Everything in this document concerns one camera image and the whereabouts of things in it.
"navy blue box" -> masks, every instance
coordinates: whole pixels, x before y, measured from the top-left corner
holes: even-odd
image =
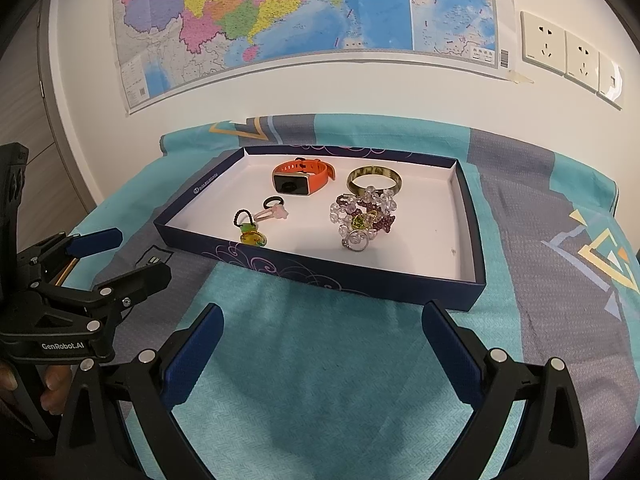
[[[268,246],[259,248],[213,236],[190,232],[168,225],[182,209],[202,195],[209,186],[215,186],[219,177],[248,155],[283,155],[282,161],[291,160],[296,156],[305,158],[347,157],[375,159],[378,161],[395,161],[436,168],[449,168],[452,179],[457,181],[455,193],[459,197],[454,199],[462,219],[465,219],[465,233],[468,227],[468,250],[463,265],[470,269],[466,275],[471,279],[457,280],[438,278],[397,272],[393,270],[364,267],[361,265],[345,264],[325,260],[322,258],[292,254],[270,249]],[[361,166],[372,164],[363,162]],[[266,222],[290,222],[287,220],[268,220]],[[476,302],[486,285],[484,258],[478,228],[478,219],[469,194],[466,179],[460,165],[454,158],[447,158],[423,153],[396,152],[392,150],[374,150],[370,148],[338,148],[335,146],[252,146],[240,148],[223,162],[204,175],[193,187],[180,195],[172,204],[162,211],[154,220],[162,240],[172,248],[203,254],[221,262],[231,263],[247,269],[256,270],[307,283],[345,292],[361,294],[384,300],[402,301],[423,305],[429,300],[441,300],[447,308],[469,311]],[[335,233],[336,244],[340,245],[340,237]]]

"bed sheet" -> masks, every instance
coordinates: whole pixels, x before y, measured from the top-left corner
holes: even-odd
[[[415,305],[284,280],[229,258],[166,247],[153,219],[239,146],[369,146],[460,160],[476,207],[487,286],[455,321],[514,359],[567,362],[602,479],[640,423],[640,266],[613,219],[615,183],[558,153],[425,120],[309,114],[228,121],[167,134],[149,164],[76,229],[123,231],[121,247],[83,259],[65,285],[89,288],[157,256],[167,290],[116,333],[118,362],[158,348],[209,302],[225,333],[188,402],[184,433],[220,480],[424,479],[470,408],[427,344]],[[483,477],[498,473],[518,403]],[[132,411],[127,427],[147,474],[162,478]]]

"bangle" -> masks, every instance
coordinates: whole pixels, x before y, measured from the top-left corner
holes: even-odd
[[[349,191],[351,191],[355,196],[364,196],[366,189],[369,189],[368,187],[360,187],[356,183],[354,183],[354,180],[364,175],[382,175],[393,180],[396,184],[393,187],[386,188],[393,191],[393,195],[397,195],[402,187],[402,178],[394,170],[384,168],[383,166],[364,166],[362,168],[358,168],[357,170],[351,171],[351,173],[347,177],[347,187],[349,188]],[[375,191],[377,193],[382,193],[386,189],[375,189]]]

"wall socket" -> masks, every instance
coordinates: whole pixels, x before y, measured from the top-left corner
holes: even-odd
[[[566,32],[566,76],[569,79],[598,91],[599,52],[589,43]]]
[[[521,16],[522,58],[564,75],[566,71],[564,29],[524,10]]]

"human hand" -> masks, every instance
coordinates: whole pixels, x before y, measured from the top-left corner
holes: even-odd
[[[47,367],[44,372],[47,389],[40,396],[43,410],[51,415],[62,415],[72,379],[71,367],[68,365],[51,365]],[[17,387],[18,383],[11,368],[7,364],[0,362],[0,389],[12,392]]]

